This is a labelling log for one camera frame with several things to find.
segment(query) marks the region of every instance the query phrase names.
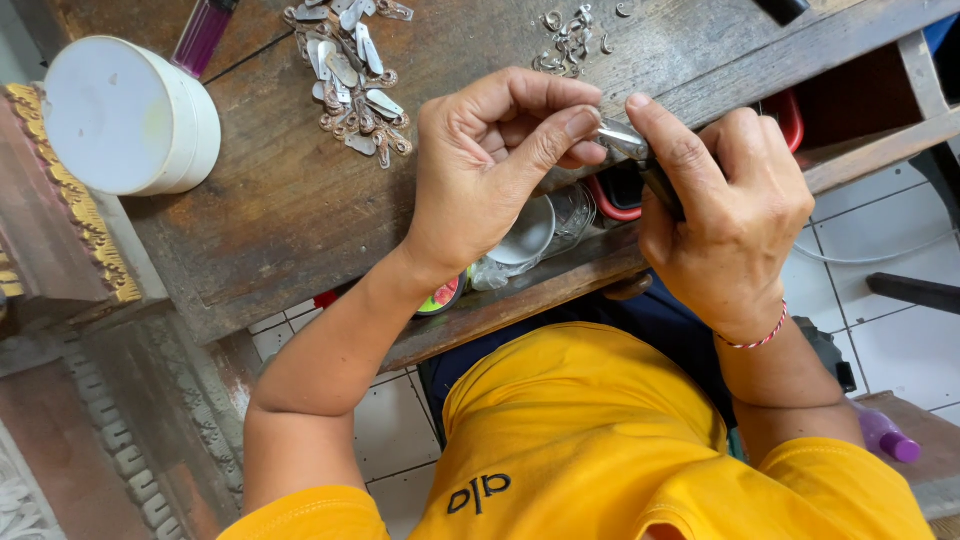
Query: yellow t-shirt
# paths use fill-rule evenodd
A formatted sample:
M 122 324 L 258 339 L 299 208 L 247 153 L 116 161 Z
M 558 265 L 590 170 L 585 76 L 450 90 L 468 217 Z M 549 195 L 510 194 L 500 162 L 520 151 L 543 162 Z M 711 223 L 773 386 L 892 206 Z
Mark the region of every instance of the yellow t-shirt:
M 586 323 L 534 331 L 479 361 L 444 408 L 449 444 L 412 540 L 932 538 L 906 481 L 826 438 L 774 449 L 756 469 L 664 355 Z M 376 504 L 345 486 L 301 491 L 222 540 L 388 538 Z

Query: white cable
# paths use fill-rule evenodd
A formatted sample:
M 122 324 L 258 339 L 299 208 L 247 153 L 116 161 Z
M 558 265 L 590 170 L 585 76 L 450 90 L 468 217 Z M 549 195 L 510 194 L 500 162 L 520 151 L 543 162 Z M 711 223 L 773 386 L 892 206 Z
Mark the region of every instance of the white cable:
M 806 255 L 807 257 L 812 258 L 812 259 L 814 259 L 814 260 L 819 260 L 820 262 L 831 262 L 831 263 L 833 263 L 833 264 L 848 264 L 848 265 L 851 265 L 851 266 L 861 265 L 861 264 L 875 264 L 875 263 L 878 263 L 878 262 L 886 262 L 887 260 L 893 260 L 893 259 L 895 259 L 895 258 L 900 258 L 900 257 L 903 257 L 904 255 L 910 255 L 910 254 L 913 253 L 913 252 L 920 251 L 920 250 L 923 249 L 923 248 L 930 247 L 930 246 L 932 246 L 933 244 L 939 242 L 940 240 L 943 240 L 944 238 L 946 238 L 946 237 L 948 237 L 948 236 L 957 234 L 958 232 L 960 232 L 960 231 L 954 229 L 954 230 L 952 230 L 952 231 L 948 231 L 948 232 L 946 232 L 946 233 L 943 233 L 943 234 L 937 236 L 936 238 L 930 240 L 929 242 L 926 242 L 925 244 L 921 244 L 921 245 L 919 245 L 919 246 L 917 246 L 917 247 L 913 247 L 913 248 L 910 248 L 910 249 L 908 249 L 908 250 L 906 250 L 906 251 L 901 251 L 901 252 L 899 252 L 899 253 L 894 253 L 893 255 L 885 255 L 885 256 L 883 256 L 883 257 L 876 257 L 876 258 L 860 258 L 860 259 L 854 259 L 854 260 L 845 260 L 845 259 L 842 259 L 842 258 L 823 257 L 823 256 L 820 256 L 820 255 L 817 255 L 817 254 L 808 252 L 806 249 L 800 247 L 800 244 L 796 244 L 796 243 L 793 245 L 793 249 L 796 250 L 797 252 L 799 252 L 799 253 L 802 254 L 802 255 Z

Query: hand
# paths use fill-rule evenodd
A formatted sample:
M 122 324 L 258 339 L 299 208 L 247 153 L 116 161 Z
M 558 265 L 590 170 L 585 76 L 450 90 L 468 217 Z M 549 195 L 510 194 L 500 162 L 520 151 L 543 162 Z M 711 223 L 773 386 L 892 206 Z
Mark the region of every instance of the hand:
M 813 211 L 777 121 L 739 109 L 698 137 L 641 94 L 627 100 L 627 115 L 650 142 L 686 213 L 685 223 L 674 222 L 644 188 L 643 255 L 714 331 L 733 343 L 763 339 L 782 312 L 780 270 Z
M 503 239 L 554 165 L 607 155 L 599 88 L 508 68 L 420 108 L 417 206 L 400 246 L 439 286 Z

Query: person's left hand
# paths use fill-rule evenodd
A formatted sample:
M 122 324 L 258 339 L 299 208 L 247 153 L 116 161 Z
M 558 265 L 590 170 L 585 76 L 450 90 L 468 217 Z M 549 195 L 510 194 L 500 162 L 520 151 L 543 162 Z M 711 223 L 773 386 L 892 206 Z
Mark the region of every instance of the person's left hand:
M 554 165 L 599 164 L 595 86 L 517 67 L 420 108 L 417 206 L 400 249 L 439 286 L 493 249 Z

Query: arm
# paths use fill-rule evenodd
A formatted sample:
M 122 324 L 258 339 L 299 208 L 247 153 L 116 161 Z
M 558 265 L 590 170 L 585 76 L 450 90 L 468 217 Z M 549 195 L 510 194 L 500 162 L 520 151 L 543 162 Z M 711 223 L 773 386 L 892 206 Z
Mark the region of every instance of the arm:
M 660 156 L 687 216 L 674 222 L 646 190 L 643 254 L 677 299 L 714 331 L 732 343 L 763 339 L 782 313 L 780 270 L 813 211 L 777 122 L 735 110 L 696 136 L 645 96 L 632 96 L 627 113 Z M 792 319 L 753 349 L 714 342 L 754 463 L 801 437 L 863 446 L 840 385 Z
M 292 339 L 253 391 L 244 424 L 246 513 L 309 487 L 363 489 L 353 410 L 434 291 L 503 238 L 555 164 L 597 164 L 600 90 L 507 69 L 427 102 L 417 206 L 406 238 Z

